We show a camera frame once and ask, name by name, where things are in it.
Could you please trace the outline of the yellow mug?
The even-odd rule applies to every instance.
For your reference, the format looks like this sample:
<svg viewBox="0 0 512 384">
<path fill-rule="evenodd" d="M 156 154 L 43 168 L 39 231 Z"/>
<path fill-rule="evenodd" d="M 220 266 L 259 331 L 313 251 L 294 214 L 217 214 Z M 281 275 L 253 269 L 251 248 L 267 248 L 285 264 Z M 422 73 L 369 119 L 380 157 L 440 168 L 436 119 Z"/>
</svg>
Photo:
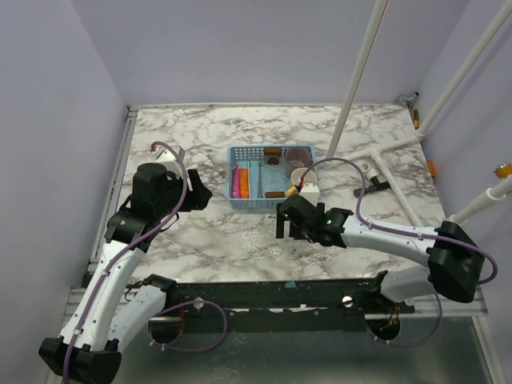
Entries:
<svg viewBox="0 0 512 384">
<path fill-rule="evenodd" d="M 285 196 L 289 197 L 292 194 L 296 194 L 300 191 L 306 183 L 316 184 L 318 177 L 313 170 L 308 170 L 305 167 L 295 169 L 290 176 L 290 188 L 285 192 Z"/>
</svg>

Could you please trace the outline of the mauve mug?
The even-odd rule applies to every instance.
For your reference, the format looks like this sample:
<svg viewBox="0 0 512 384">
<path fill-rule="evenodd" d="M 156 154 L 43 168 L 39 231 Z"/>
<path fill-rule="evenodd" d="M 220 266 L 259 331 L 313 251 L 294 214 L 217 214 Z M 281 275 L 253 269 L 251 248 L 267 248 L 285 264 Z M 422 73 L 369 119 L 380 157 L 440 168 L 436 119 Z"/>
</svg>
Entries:
<svg viewBox="0 0 512 384">
<path fill-rule="evenodd" d="M 304 146 L 292 146 L 284 154 L 285 174 L 290 177 L 297 168 L 308 167 L 312 163 L 312 155 Z"/>
</svg>

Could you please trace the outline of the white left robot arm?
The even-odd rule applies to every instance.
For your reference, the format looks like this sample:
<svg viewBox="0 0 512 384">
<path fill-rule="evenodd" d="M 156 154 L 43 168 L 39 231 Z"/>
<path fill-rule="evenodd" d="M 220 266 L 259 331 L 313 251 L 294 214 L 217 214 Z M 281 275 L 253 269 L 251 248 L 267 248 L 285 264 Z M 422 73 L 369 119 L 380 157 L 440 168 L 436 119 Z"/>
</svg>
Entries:
<svg viewBox="0 0 512 384">
<path fill-rule="evenodd" d="M 118 313 L 118 304 L 135 268 L 151 242 L 180 212 L 204 210 L 212 197 L 196 169 L 180 177 L 161 163 L 141 164 L 132 191 L 109 219 L 98 266 L 82 300 L 56 338 L 45 338 L 39 356 L 68 382 L 111 383 L 122 360 L 122 349 L 148 320 L 153 309 L 172 314 L 174 292 L 150 289 L 149 297 Z"/>
</svg>

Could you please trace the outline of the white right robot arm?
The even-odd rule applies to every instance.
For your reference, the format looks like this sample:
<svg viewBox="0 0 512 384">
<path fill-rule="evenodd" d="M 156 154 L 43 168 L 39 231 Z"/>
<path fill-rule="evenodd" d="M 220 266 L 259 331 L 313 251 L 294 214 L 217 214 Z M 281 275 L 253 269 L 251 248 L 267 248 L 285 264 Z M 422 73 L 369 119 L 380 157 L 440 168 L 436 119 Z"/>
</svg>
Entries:
<svg viewBox="0 0 512 384">
<path fill-rule="evenodd" d="M 440 294 L 460 303 L 474 300 L 485 257 L 460 225 L 401 226 L 341 208 L 327 210 L 304 197 L 292 195 L 276 208 L 276 236 L 283 238 L 284 223 L 290 236 L 325 247 L 360 248 L 391 254 L 414 262 L 405 270 L 386 272 L 380 286 L 368 293 L 370 308 L 380 314 L 397 302 Z"/>
</svg>

